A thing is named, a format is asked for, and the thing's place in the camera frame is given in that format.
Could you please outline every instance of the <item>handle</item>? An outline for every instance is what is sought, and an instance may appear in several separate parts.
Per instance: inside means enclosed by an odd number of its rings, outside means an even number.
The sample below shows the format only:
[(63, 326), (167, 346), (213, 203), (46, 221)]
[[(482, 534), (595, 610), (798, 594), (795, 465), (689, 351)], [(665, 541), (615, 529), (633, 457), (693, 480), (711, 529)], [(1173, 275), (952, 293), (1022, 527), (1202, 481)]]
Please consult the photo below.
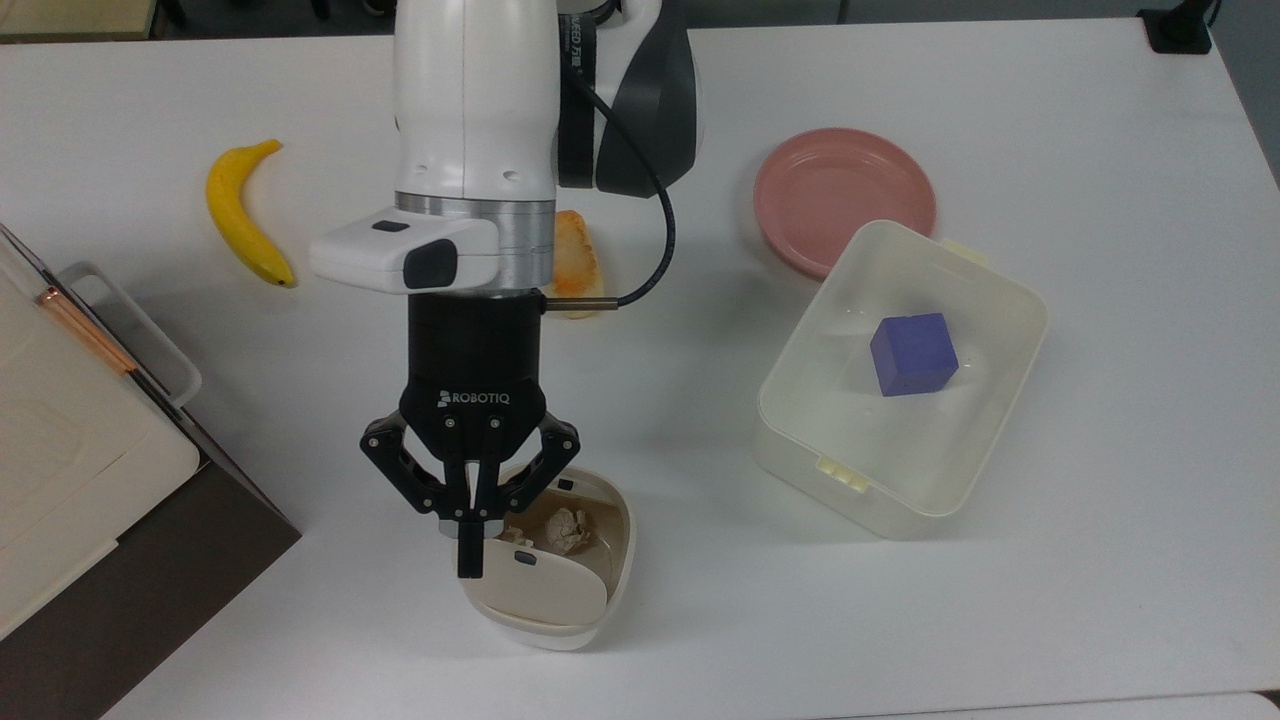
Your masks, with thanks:
[(859, 493), (865, 493), (867, 488), (872, 486), (870, 478), (859, 473), (858, 470), (852, 470), (850, 468), (841, 465), (840, 462), (836, 462), (835, 460), (827, 457), (826, 455), (818, 459), (817, 468), (819, 473), (836, 478), (837, 480), (854, 488)]
[(970, 263), (982, 265), (983, 268), (987, 266), (987, 256), (983, 255), (982, 252), (978, 252), (973, 247), (969, 247), (969, 246), (965, 246), (965, 245), (960, 245), (959, 242), (956, 242), (956, 241), (954, 241), (951, 238), (947, 238), (947, 237), (943, 237), (942, 240), (940, 240), (938, 245), (941, 245), (942, 247), (946, 247), (951, 252), (955, 252), (956, 255), (964, 258), (965, 260), (968, 260)]
[(160, 388), (169, 404), (174, 407), (182, 407), (189, 402), (197, 392), (200, 392), (200, 386), (204, 379), (200, 377), (200, 369), (196, 368), (196, 364), (192, 363), (191, 359), (187, 357), (187, 355), (179, 350), (172, 340), (169, 340), (169, 336), (166, 336), (164, 331), (155, 324), (155, 320), (152, 320), (146, 311), (143, 311), (142, 307), (140, 307), (138, 304), (129, 297), (129, 293), (124, 292), (124, 288), (111, 282), (111, 279), (108, 278), (106, 274), (97, 268), (97, 265), (92, 263), (76, 263), (74, 265), (70, 265), (58, 273), (56, 277), (68, 290), (84, 278), (97, 278), (106, 287), (113, 299), (119, 301), (120, 305), (123, 305), (124, 309), (133, 315), (133, 319), (136, 319), (138, 324), (142, 325), (142, 328), (146, 329), (147, 333), (151, 334), (151, 337), (154, 337), (155, 341), (159, 342), (160, 346), (178, 361), (178, 365), (180, 365), (186, 373), (187, 387), (183, 388), (182, 392), (168, 392), (165, 388)]

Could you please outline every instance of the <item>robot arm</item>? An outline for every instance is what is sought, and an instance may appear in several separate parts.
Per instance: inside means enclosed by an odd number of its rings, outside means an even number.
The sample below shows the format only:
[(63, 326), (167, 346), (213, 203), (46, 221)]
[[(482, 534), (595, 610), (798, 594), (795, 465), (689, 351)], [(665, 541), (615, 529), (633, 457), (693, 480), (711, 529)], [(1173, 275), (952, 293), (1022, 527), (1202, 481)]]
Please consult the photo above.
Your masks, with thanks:
[[(397, 13), (396, 205), (315, 242), (311, 261), (321, 277), (408, 295), (408, 383), (361, 447), (458, 539), (458, 575), (479, 578), (484, 538), (580, 448), (538, 386), (557, 169), (568, 186), (643, 197), (654, 178), (675, 181), (696, 151), (696, 83), (677, 0), (630, 0), (598, 37), (590, 14), (557, 18), (554, 0), (401, 0)], [(596, 53), (593, 37), (616, 50)], [(575, 111), (564, 81), (609, 100)], [(612, 120), (595, 119), (600, 105)], [(443, 478), (404, 450), (410, 429)], [(534, 432), (541, 451), (499, 486), (500, 464)]]

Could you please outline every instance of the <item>black cable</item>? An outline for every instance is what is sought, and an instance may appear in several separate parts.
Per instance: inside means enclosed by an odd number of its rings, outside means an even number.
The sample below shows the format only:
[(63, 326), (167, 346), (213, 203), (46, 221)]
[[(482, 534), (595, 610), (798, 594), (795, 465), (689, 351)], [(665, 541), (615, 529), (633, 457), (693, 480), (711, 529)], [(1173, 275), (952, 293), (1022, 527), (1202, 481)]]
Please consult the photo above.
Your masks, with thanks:
[(622, 141), (626, 142), (627, 147), (635, 152), (636, 160), (640, 161), (640, 167), (644, 168), (645, 174), (649, 176), (649, 182), (653, 183), (653, 188), (658, 193), (658, 201), (662, 202), (662, 214), (667, 222), (667, 245), (663, 249), (662, 260), (658, 261), (658, 266), (654, 268), (653, 274), (649, 275), (649, 279), (646, 279), (644, 284), (618, 299), (618, 307), (622, 307), (623, 305), (631, 305), (636, 300), (648, 295), (649, 291), (658, 284), (658, 281), (662, 279), (662, 275), (667, 273), (667, 268), (671, 265), (671, 259), (676, 255), (676, 211), (671, 208), (671, 197), (667, 196), (667, 187), (663, 184), (662, 178), (658, 177), (658, 172), (653, 169), (653, 164), (649, 163), (649, 158), (646, 158), (644, 150), (640, 149), (640, 143), (631, 137), (631, 133), (627, 132), (626, 126), (618, 119), (613, 108), (609, 108), (604, 100), (602, 100), (600, 96), (591, 90), (591, 86), (586, 85), (582, 76), (577, 74), (577, 70), (570, 67), (568, 60), (564, 56), (561, 56), (561, 72), (566, 78), (568, 78), (575, 90), (590, 100), (591, 105), (595, 105), (595, 109), (604, 115), (605, 122), (612, 124), (613, 128), (618, 131), (618, 137), (621, 137)]
[(589, 14), (595, 19), (596, 26), (603, 26), (613, 17), (613, 13), (622, 5), (621, 0), (605, 0)]

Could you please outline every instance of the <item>white tabletop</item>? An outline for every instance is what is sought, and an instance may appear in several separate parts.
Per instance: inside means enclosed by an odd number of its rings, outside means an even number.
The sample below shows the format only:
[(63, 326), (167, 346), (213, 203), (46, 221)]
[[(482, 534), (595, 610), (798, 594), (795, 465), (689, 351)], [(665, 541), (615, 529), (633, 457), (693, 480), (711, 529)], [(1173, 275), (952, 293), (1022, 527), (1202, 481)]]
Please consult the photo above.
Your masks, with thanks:
[(1112, 702), (881, 715), (863, 720), (1275, 720), (1280, 710), (1254, 693), (1156, 697)]
[[(385, 206), (390, 40), (0, 47), (0, 218), (100, 263), (206, 373), (196, 415), (302, 541), (114, 717), (822, 717), (1280, 687), (1280, 192), (1216, 51), (1138, 20), (694, 33), (707, 137), (681, 247), (632, 309), (544, 324), (549, 407), (637, 514), (585, 652), (503, 639), (448, 541), (356, 448), (404, 380), (403, 300), (317, 281)], [(919, 160), (937, 236), (1046, 299), (1041, 359), (968, 505), (876, 542), (751, 461), (755, 393), (817, 283), (750, 187), (815, 127)], [(204, 178), (279, 137), (251, 213), (301, 286), (221, 245)], [(657, 205), (563, 192), (616, 290)]]

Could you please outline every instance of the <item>white bowl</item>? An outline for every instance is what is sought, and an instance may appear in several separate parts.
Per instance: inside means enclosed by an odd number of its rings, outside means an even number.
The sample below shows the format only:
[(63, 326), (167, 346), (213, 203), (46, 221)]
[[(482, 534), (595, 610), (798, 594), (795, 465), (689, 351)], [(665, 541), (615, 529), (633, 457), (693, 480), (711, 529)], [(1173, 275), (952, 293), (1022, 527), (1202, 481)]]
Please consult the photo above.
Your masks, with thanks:
[[(503, 473), (499, 483), (517, 470)], [(561, 507), (585, 511), (590, 533), (567, 555), (554, 552), (545, 533), (547, 519)], [(566, 468), (527, 510), (507, 515), (506, 527), (518, 528), (534, 546), (486, 539), (484, 577), (460, 580), (467, 600), (517, 642), (547, 650), (585, 646), (617, 607), (631, 574), (635, 523), (622, 493), (595, 473)]]

